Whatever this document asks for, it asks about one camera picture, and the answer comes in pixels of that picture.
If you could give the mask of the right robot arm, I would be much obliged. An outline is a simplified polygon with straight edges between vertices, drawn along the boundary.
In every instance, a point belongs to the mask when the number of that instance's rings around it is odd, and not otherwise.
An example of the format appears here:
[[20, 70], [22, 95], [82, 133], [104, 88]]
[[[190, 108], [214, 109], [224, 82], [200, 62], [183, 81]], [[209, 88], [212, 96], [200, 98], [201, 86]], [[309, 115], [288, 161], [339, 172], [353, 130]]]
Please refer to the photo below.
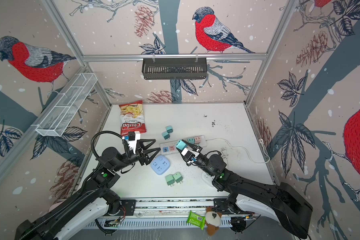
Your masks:
[[289, 233], [300, 239], [309, 238], [309, 226], [313, 207], [291, 185], [268, 185], [246, 179], [227, 169], [219, 151], [210, 157], [201, 153], [202, 147], [179, 140], [178, 152], [188, 166], [196, 166], [211, 176], [212, 185], [219, 192], [228, 192], [219, 212], [237, 214], [243, 206], [237, 203], [239, 195], [248, 197], [262, 206], [267, 206], [271, 214]]

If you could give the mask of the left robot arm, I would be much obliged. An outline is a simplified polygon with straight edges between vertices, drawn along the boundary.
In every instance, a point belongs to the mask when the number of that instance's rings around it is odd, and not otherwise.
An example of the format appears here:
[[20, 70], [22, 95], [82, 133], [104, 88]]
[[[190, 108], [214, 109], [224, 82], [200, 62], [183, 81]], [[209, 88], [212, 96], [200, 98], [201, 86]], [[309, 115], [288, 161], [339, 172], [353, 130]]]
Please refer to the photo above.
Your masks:
[[[101, 155], [95, 150], [95, 140], [111, 134], [122, 140], [124, 154], [115, 147], [106, 148]], [[16, 240], [68, 240], [85, 226], [106, 214], [116, 215], [123, 210], [121, 198], [112, 191], [123, 169], [139, 162], [148, 166], [160, 148], [152, 148], [155, 139], [141, 139], [139, 132], [123, 137], [112, 131], [101, 131], [91, 140], [91, 150], [97, 167], [83, 180], [82, 186], [71, 197], [34, 222], [21, 223], [16, 229]]]

